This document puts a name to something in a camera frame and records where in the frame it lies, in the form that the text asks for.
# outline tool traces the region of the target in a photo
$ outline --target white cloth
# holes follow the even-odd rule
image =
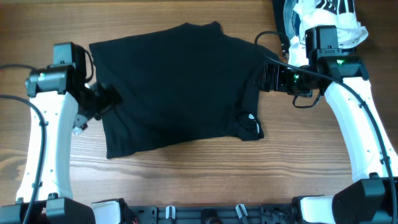
[[[354,10],[351,12],[346,10],[344,13],[339,13],[340,4],[345,4],[345,9],[349,8],[348,1],[351,1],[353,5],[353,0],[338,0],[337,6],[331,0],[298,0],[293,10],[301,20],[300,37],[293,37],[290,40],[289,64],[298,67],[308,65],[308,60],[304,60],[307,59],[305,54],[305,31],[312,27],[335,25],[337,27],[339,48],[342,49],[355,47],[368,37],[366,28],[361,26],[361,23],[356,20]]]

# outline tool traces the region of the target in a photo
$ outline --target folded shirt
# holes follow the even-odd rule
[[[267,60],[254,44],[224,35],[219,23],[183,24],[90,50],[97,82],[122,98],[102,119],[108,159],[195,139],[264,137],[255,81]]]

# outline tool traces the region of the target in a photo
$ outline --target table surface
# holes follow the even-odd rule
[[[374,101],[392,145],[398,146],[397,1],[356,2],[369,31],[358,47],[371,75]],[[145,34],[184,22],[218,21],[225,34],[253,42],[275,30],[271,1],[177,1],[0,6],[0,64],[45,67],[52,45],[88,44]],[[280,52],[277,37],[260,44]],[[0,93],[26,98],[27,70],[0,71]],[[29,109],[0,103],[0,205],[15,202],[30,134]],[[349,157],[336,118],[324,99],[313,109],[292,106],[283,93],[261,93],[265,138],[225,137],[185,142],[120,159],[106,159],[101,122],[72,137],[70,178],[74,199],[123,197],[130,205],[255,205],[293,196],[335,194],[352,183]]]

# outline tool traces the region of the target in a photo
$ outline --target wooden tabletop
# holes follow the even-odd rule
[[[358,47],[371,76],[374,100],[393,146],[398,146],[397,1],[356,1],[369,31]],[[88,44],[145,34],[184,22],[218,21],[225,34],[253,42],[275,30],[271,1],[178,1],[0,5],[0,64],[45,67],[52,46]],[[280,52],[277,37],[261,44]],[[26,98],[27,70],[0,71],[0,93]],[[313,109],[292,106],[283,93],[261,93],[265,138],[215,138],[106,159],[102,123],[90,121],[72,137],[74,199],[123,197],[129,205],[209,205],[288,202],[293,196],[335,194],[352,183],[346,146],[324,99]],[[15,202],[30,135],[29,109],[0,102],[0,205]]]

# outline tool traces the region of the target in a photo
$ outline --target black cloth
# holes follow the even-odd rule
[[[103,116],[108,159],[195,139],[264,137],[255,79],[265,57],[224,35],[219,23],[183,24],[90,50],[97,82],[123,99]]]

